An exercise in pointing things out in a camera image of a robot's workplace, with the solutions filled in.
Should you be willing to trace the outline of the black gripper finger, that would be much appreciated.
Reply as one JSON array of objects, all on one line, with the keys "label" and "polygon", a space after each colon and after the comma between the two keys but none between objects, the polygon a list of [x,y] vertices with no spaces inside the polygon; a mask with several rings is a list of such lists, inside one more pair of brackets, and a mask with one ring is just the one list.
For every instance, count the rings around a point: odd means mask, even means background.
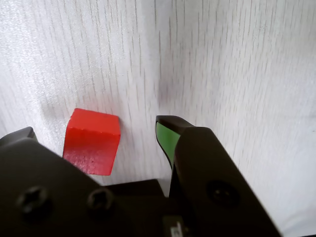
[{"label": "black gripper finger", "polygon": [[0,140],[3,237],[131,237],[113,193],[36,138],[31,127]]}]

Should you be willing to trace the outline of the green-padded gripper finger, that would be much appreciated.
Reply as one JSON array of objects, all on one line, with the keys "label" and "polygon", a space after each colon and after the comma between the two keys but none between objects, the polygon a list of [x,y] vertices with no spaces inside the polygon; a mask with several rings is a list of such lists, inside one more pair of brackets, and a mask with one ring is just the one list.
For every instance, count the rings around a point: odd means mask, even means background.
[{"label": "green-padded gripper finger", "polygon": [[170,197],[195,237],[277,237],[273,221],[210,128],[156,117],[156,139],[170,166]]}]

